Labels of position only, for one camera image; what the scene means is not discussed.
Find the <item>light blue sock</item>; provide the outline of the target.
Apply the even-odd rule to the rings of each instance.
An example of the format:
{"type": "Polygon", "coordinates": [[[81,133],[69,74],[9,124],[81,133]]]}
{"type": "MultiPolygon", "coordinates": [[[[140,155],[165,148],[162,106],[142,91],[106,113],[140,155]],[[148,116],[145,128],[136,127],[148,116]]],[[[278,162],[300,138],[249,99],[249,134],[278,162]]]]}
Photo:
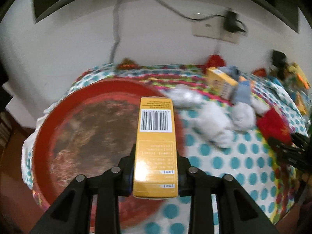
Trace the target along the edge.
{"type": "Polygon", "coordinates": [[[234,91],[232,104],[237,103],[251,105],[251,86],[248,80],[240,81],[234,91]]]}

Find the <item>yellow box with barcode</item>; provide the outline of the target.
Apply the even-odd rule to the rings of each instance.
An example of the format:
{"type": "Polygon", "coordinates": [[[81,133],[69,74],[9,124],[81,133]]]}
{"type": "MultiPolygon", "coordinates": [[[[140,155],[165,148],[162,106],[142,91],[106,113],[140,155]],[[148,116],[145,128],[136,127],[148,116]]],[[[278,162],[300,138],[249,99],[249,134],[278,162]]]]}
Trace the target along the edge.
{"type": "Polygon", "coordinates": [[[133,196],[143,199],[177,197],[177,146],[171,99],[141,98],[136,137],[133,196]]]}

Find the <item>red embroidered cloth pouch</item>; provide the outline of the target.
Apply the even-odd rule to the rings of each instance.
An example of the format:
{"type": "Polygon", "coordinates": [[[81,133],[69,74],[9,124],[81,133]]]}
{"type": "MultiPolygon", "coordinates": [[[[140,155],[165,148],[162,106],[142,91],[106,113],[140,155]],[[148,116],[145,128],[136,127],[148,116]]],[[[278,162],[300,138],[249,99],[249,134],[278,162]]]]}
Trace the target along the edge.
{"type": "Polygon", "coordinates": [[[256,125],[266,141],[273,138],[286,145],[291,145],[289,126],[274,108],[270,108],[263,116],[257,117],[256,125]]]}

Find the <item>polka dot bed sheet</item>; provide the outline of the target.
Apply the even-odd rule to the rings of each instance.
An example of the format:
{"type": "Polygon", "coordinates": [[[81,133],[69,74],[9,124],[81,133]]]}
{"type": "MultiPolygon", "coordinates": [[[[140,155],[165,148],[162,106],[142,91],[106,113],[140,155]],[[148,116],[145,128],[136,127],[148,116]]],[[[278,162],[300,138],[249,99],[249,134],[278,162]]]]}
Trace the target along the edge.
{"type": "MultiPolygon", "coordinates": [[[[214,102],[225,113],[231,106],[225,100],[212,95],[196,65],[156,65],[145,66],[121,72],[114,64],[97,66],[82,74],[69,88],[67,94],[104,79],[122,77],[148,83],[160,91],[167,91],[176,85],[189,86],[199,92],[206,103],[214,102]]],[[[181,110],[183,124],[183,153],[195,167],[214,176],[232,174],[246,189],[261,210],[272,221],[278,223],[293,207],[294,181],[296,169],[281,168],[276,155],[257,128],[245,132],[234,132],[229,148],[217,149],[212,143],[203,141],[195,129],[198,112],[181,110]]],[[[124,233],[185,233],[189,216],[187,209],[190,198],[170,199],[153,202],[146,215],[135,217],[134,207],[138,203],[132,199],[127,210],[121,213],[121,226],[124,233]]]]}

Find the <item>small white rolled sock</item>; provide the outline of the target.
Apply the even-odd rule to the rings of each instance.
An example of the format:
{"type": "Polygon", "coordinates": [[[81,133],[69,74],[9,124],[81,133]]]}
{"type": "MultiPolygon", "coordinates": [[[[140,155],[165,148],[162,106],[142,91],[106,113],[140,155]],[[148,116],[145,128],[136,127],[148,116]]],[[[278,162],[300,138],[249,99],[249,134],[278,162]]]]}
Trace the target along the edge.
{"type": "Polygon", "coordinates": [[[270,107],[266,103],[255,97],[251,97],[251,106],[259,116],[265,115],[270,110],[270,107]]]}

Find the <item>white rolled sock centre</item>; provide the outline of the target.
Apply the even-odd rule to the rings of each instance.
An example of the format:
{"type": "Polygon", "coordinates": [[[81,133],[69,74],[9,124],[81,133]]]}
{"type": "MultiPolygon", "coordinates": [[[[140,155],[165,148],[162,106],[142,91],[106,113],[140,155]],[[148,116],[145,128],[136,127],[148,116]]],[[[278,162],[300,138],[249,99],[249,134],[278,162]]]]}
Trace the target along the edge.
{"type": "Polygon", "coordinates": [[[255,111],[250,105],[246,103],[236,103],[232,107],[230,116],[232,119],[233,128],[237,131],[253,129],[256,125],[255,111]]]}

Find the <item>clear bag of toys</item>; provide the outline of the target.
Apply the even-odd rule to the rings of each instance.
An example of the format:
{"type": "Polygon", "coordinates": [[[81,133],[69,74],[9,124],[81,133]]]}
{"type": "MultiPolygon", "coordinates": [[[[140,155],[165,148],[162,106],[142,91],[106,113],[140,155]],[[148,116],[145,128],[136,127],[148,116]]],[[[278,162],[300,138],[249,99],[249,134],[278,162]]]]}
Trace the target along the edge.
{"type": "Polygon", "coordinates": [[[306,75],[295,62],[287,64],[285,71],[285,85],[290,97],[299,112],[303,116],[309,116],[311,113],[311,85],[306,75]]]}

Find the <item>red packet right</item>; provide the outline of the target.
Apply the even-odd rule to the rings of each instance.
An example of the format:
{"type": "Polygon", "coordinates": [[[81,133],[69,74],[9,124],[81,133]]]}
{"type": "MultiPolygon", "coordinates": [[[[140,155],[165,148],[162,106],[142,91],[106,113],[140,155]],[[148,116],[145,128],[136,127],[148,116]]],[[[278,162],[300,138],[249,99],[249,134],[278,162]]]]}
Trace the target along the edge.
{"type": "Polygon", "coordinates": [[[256,69],[256,70],[252,71],[252,74],[256,75],[258,77],[266,77],[267,76],[267,72],[266,72],[265,68],[256,69]]]}

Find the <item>large white rolled sock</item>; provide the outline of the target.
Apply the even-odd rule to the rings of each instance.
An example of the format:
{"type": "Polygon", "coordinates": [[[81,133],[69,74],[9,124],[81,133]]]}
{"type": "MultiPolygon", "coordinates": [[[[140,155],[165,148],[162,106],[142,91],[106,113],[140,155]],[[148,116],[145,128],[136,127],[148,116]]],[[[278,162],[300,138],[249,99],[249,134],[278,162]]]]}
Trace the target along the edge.
{"type": "Polygon", "coordinates": [[[208,101],[194,111],[197,113],[194,129],[202,140],[218,148],[229,148],[234,138],[232,121],[223,108],[214,101],[208,101]]]}

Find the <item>black clamp stand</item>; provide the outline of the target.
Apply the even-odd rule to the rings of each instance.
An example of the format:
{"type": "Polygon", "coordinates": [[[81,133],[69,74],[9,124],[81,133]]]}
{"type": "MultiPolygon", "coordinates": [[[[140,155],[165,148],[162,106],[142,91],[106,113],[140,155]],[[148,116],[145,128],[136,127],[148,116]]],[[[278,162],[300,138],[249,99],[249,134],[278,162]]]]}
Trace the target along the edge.
{"type": "Polygon", "coordinates": [[[287,63],[287,57],[283,52],[273,50],[271,55],[271,63],[277,68],[277,77],[284,81],[285,79],[285,67],[287,63]]]}

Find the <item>blue sock far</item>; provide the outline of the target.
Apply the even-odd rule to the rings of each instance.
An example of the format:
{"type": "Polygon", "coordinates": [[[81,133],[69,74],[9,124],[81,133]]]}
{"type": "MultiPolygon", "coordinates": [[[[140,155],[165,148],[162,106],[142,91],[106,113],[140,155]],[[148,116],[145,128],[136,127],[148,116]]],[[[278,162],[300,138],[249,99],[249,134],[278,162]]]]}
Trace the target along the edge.
{"type": "Polygon", "coordinates": [[[239,76],[241,75],[241,72],[236,66],[219,66],[219,70],[230,76],[236,81],[239,81],[239,76]]]}

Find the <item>black power adapter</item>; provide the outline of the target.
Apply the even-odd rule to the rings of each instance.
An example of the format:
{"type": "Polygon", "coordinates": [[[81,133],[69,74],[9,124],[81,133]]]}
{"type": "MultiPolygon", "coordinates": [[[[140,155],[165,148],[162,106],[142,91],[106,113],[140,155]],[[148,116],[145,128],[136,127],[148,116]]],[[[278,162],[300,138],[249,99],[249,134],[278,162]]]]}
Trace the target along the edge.
{"type": "Polygon", "coordinates": [[[244,24],[238,20],[238,14],[232,10],[226,11],[223,28],[230,33],[247,33],[244,24]]]}

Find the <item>red candy wrapper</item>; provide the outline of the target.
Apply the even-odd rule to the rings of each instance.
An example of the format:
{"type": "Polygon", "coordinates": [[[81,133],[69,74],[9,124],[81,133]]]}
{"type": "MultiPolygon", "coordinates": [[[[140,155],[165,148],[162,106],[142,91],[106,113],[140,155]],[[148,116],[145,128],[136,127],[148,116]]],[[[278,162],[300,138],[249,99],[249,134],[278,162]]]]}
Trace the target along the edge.
{"type": "Polygon", "coordinates": [[[129,58],[124,58],[120,64],[117,65],[118,70],[133,70],[139,69],[140,66],[129,58]]]}

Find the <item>red pouch by wall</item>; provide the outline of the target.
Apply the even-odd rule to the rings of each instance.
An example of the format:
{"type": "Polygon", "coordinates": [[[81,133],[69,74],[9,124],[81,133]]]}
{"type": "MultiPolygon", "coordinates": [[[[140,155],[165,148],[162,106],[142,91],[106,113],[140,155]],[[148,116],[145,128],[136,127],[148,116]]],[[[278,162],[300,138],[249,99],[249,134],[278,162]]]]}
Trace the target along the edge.
{"type": "Polygon", "coordinates": [[[208,68],[217,68],[222,66],[226,66],[226,62],[224,61],[224,59],[217,54],[213,54],[208,57],[206,63],[204,64],[203,73],[205,74],[208,68]]]}

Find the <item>white wall socket plate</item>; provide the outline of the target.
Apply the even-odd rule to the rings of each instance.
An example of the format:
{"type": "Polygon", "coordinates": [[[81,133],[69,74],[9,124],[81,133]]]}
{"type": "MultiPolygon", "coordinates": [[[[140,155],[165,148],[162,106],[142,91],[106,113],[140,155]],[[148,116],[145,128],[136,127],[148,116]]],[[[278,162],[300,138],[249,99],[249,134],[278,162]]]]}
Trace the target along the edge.
{"type": "Polygon", "coordinates": [[[225,31],[223,29],[223,23],[223,18],[219,16],[205,21],[194,21],[191,27],[192,34],[198,37],[207,37],[238,44],[240,34],[225,31]]]}

